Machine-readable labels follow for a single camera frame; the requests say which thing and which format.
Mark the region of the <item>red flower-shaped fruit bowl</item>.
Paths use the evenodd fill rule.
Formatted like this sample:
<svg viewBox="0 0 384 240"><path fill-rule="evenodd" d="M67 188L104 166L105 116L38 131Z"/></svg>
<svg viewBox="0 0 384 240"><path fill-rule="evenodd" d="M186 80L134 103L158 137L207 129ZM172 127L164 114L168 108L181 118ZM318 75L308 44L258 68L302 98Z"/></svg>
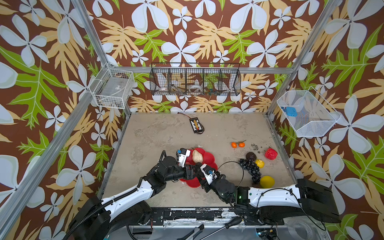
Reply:
<svg viewBox="0 0 384 240"><path fill-rule="evenodd" d="M196 163L193 162L193 159L192 159L193 151L194 150L198 150L201 154L203 154L204 161L201 163L202 165L207 164L207 165L211 166L212 168L214 168L215 170L218 170L218 166L217 166L217 164L215 162L214 155L209 153L209 152L206 152L202 148L195 148L195 149L190 150L191 154L190 154L190 156L186 160L186 165L195 165L196 164ZM201 186L198 178L194 178L192 180L183 180L183 179L181 179L181 181L184 184L186 184L187 186L189 186L190 188L199 188Z"/></svg>

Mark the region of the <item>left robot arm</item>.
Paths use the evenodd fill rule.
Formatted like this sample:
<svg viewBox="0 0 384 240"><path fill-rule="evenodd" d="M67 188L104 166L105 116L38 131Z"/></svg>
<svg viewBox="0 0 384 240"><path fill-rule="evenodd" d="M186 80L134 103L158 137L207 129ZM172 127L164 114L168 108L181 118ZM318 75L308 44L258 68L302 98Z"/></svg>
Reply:
<svg viewBox="0 0 384 240"><path fill-rule="evenodd" d="M165 189L168 181L192 180L202 166L180 166L171 156L161 159L139 183L117 195L99 200L92 198L72 220L64 240L103 240L115 219L136 204L146 201Z"/></svg>

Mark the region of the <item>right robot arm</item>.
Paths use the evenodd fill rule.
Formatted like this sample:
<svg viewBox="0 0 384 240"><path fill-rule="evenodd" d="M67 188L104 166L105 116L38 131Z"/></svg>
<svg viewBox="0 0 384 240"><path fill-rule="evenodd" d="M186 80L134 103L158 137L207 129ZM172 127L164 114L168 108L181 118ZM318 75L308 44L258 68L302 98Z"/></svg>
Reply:
<svg viewBox="0 0 384 240"><path fill-rule="evenodd" d="M197 178L206 192L214 191L237 215L256 225L300 216L322 223L341 222L331 188L306 179L288 187L259 189L235 186L225 175L200 174Z"/></svg>

